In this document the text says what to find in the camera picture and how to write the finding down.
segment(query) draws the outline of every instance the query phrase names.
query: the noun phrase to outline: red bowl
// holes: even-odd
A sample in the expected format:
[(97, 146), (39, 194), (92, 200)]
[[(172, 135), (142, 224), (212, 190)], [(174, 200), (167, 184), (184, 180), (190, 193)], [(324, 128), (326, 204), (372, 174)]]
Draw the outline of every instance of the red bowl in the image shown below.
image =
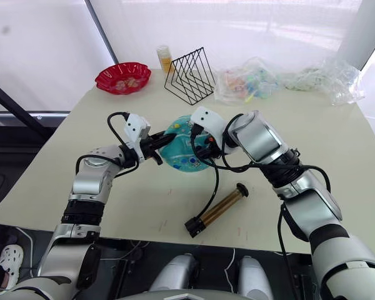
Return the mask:
[(128, 95), (143, 88), (151, 71), (145, 64), (124, 62), (108, 67), (94, 80), (97, 87), (114, 95)]

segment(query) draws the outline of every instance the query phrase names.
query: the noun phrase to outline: floor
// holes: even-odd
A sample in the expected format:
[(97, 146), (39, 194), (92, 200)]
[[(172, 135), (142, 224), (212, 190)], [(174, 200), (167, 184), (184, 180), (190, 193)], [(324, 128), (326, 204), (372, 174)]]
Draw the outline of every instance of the floor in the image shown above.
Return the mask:
[[(35, 154), (33, 151), (19, 153), (0, 153), (0, 201), (16, 183), (29, 166)], [(25, 230), (33, 240), (32, 272), (36, 268), (51, 237), (51, 232)], [(24, 261), (20, 281), (29, 277), (29, 239), (16, 228), (0, 226), (0, 250), (9, 238), (17, 238), (24, 249)], [(118, 258), (133, 248), (136, 241), (100, 239), (103, 258)], [(161, 269), (175, 256), (191, 253), (199, 261), (199, 272), (194, 287), (199, 289), (218, 289), (230, 291), (223, 269), (229, 264), (233, 250), (225, 247), (209, 247), (160, 242), (142, 242), (125, 260), (101, 261), (96, 282), (77, 297), (78, 300), (115, 299), (147, 291)], [(282, 256), (269, 251), (249, 251), (236, 249), (236, 258), (229, 269), (229, 278), (236, 290), (238, 261), (250, 255), (262, 264), (272, 286), (275, 300), (293, 299)], [(297, 290), (302, 300), (317, 300), (318, 289), (311, 270), (309, 256), (292, 254), (289, 256), (295, 275)]]

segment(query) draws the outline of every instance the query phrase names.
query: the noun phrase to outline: white table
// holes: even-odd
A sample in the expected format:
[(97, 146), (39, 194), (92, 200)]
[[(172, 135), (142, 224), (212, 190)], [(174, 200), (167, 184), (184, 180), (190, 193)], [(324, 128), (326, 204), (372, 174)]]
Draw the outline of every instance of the white table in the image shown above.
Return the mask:
[[(165, 90), (163, 82), (161, 72), (154, 71), (142, 91), (128, 96), (114, 96), (95, 87), (87, 92), (1, 202), (0, 224), (54, 230), (68, 201), (76, 159), (93, 148), (117, 143), (106, 124), (114, 111), (144, 116), (155, 133), (199, 105), (224, 119), (258, 109), (291, 147), (299, 149), (303, 163), (327, 171), (344, 226), (375, 252), (375, 137), (356, 104), (332, 107), (321, 94), (280, 91), (240, 107), (217, 104), (213, 96), (190, 106)], [(123, 119), (114, 123), (123, 133)], [(238, 165), (248, 158), (239, 152), (230, 160)], [(114, 181), (101, 236), (279, 251), (276, 223), (281, 201), (261, 172), (221, 171), (220, 177), (215, 203), (238, 182), (247, 186), (250, 195), (192, 239), (184, 223), (213, 192), (213, 169), (183, 173), (165, 163), (157, 166), (147, 161), (136, 172)], [(287, 251), (310, 252), (309, 244), (296, 239), (286, 225), (282, 233)]]

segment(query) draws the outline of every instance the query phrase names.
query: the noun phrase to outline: wire file holder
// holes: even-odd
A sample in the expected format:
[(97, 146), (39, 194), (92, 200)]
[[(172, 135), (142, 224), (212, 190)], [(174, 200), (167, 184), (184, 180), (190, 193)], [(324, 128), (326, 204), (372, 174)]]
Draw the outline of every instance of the wire file holder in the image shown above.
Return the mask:
[(215, 80), (204, 48), (174, 59), (164, 87), (190, 105), (214, 92)]

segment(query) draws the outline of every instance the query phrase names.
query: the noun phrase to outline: clear plastic bag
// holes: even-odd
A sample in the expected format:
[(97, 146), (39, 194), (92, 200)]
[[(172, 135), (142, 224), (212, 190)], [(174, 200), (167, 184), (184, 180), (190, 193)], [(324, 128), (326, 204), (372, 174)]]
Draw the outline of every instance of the clear plastic bag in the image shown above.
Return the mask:
[(320, 91), (332, 105), (354, 103), (364, 97), (360, 71), (346, 61), (328, 58), (318, 66), (280, 75), (281, 84), (295, 91)]
[(267, 98), (279, 88), (273, 68), (254, 57), (242, 66), (218, 71), (214, 97), (226, 104), (244, 104), (255, 97)]
[(320, 91), (332, 105), (353, 103), (364, 97), (360, 71), (342, 60), (328, 58), (300, 72), (284, 72), (258, 57), (242, 66), (216, 72), (214, 97), (226, 104), (244, 104), (254, 98), (268, 98), (281, 88)]

